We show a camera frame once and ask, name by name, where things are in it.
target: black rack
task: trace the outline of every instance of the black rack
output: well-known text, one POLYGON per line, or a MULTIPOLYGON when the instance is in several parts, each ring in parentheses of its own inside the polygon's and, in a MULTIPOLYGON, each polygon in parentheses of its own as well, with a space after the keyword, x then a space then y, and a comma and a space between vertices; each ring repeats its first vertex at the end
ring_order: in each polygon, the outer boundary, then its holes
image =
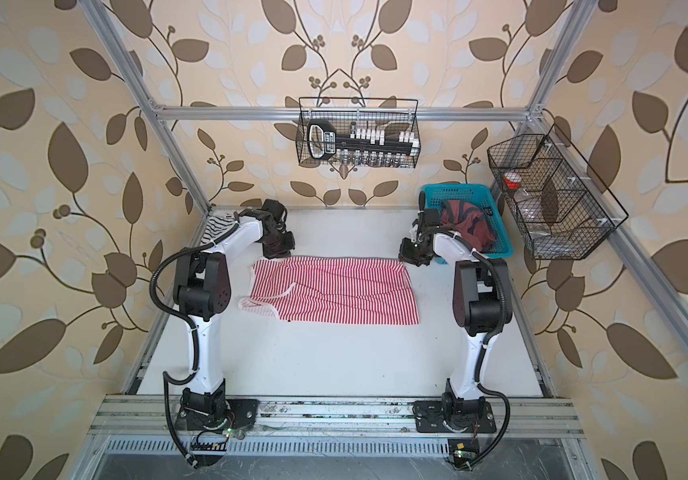
POLYGON ((583 260, 628 212, 578 149, 587 172, 571 167, 560 151, 570 146, 567 136, 554 130, 552 126, 545 135, 522 134, 495 144, 488 148, 488 160, 533 258, 583 260), (519 188, 530 197, 515 201, 519 188), (592 190, 609 194, 605 198, 615 201, 617 211, 608 212, 592 190))
POLYGON ((301 97, 296 151, 302 167, 415 168, 417 100, 301 97))

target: robotic arm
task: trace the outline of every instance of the robotic arm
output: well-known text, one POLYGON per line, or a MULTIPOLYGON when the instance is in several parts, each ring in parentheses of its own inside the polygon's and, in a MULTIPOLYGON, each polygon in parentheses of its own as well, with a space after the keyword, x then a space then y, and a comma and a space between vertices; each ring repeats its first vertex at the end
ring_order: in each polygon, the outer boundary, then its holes
POLYGON ((419 195, 418 219, 411 238, 404 238, 400 260, 416 266, 428 265, 441 256, 455 266, 453 313, 456 324, 467 334, 467 348, 446 381, 440 402, 419 401, 414 404, 418 432, 483 432, 493 433, 491 405, 483 395, 502 398, 506 407, 503 425, 492 443, 480 453, 472 446, 458 449, 451 456, 457 467, 471 468, 501 440, 510 417, 508 399, 500 392, 486 389, 481 379, 493 347, 503 326, 512 320, 511 283, 507 264, 502 259, 489 259, 469 245, 458 232, 441 226, 440 213, 425 209, 425 194, 419 195))
POLYGON ((267 258, 290 255, 295 247, 293 233, 285 231, 287 209, 276 200, 266 200, 260 210, 235 212, 233 219, 211 219, 212 230, 219 230, 207 244, 185 248, 166 258, 150 279, 150 296, 154 304, 184 320, 189 326, 189 360, 191 373, 185 379, 174 379, 163 373, 166 421, 170 435, 190 465, 197 467, 176 435, 170 417, 168 385, 187 385, 181 406, 188 430, 208 429, 231 432, 255 422, 257 400, 226 401, 226 380, 221 369, 221 317, 232 297, 227 259, 240 255, 254 242, 263 245, 267 258), (176 262, 171 309, 157 296, 157 280, 163 269, 176 262))

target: black and white striped cloth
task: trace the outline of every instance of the black and white striped cloth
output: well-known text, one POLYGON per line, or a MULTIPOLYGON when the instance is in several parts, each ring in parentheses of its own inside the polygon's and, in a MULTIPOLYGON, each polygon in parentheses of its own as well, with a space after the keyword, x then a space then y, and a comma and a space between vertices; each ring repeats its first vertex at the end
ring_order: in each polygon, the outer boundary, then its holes
POLYGON ((227 230, 232 228, 235 222, 237 222, 235 212, 227 212, 226 210, 211 212, 208 216, 208 222, 205 224, 205 232, 203 233, 203 239, 200 241, 200 245, 213 242, 227 230))

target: black mounting plate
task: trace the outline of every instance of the black mounting plate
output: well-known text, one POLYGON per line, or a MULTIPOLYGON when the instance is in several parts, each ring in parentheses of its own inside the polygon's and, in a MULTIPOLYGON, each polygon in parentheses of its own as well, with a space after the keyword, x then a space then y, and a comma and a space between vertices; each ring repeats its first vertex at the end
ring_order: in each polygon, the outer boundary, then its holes
MULTIPOLYGON (((442 402, 439 400, 418 400, 413 403, 413 413, 416 418, 416 430, 419 433, 458 433, 445 427, 443 423, 445 413, 442 402)), ((473 425, 477 422, 477 433, 495 433, 496 421, 493 418, 493 410, 489 402, 485 402, 485 415, 478 418, 476 415, 468 415, 463 418, 454 418, 463 425, 473 425)), ((464 433, 472 433, 473 428, 468 428, 464 433)))
MULTIPOLYGON (((259 400, 254 398, 231 398, 227 399, 227 402, 229 403, 229 411, 235 414, 235 421, 231 426, 233 430, 253 427, 256 415, 258 415, 259 400)), ((211 430, 215 427, 207 416, 191 410, 184 411, 186 412, 185 417, 178 416, 176 418, 176 430, 199 432, 201 430, 211 430)), ((217 428, 214 431, 222 432, 224 428, 229 428, 229 422, 226 422, 223 427, 217 428)))

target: folded garment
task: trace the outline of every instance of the folded garment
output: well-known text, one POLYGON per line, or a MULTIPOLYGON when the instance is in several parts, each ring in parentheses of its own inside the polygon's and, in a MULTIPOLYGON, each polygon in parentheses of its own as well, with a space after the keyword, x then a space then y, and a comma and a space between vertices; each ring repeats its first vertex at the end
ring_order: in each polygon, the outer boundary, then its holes
POLYGON ((441 220, 443 226, 453 226, 477 251, 487 252, 496 243, 485 212, 465 200, 443 200, 441 220))
POLYGON ((398 260, 291 256, 253 265, 239 308, 278 320, 416 325, 411 278, 398 260))

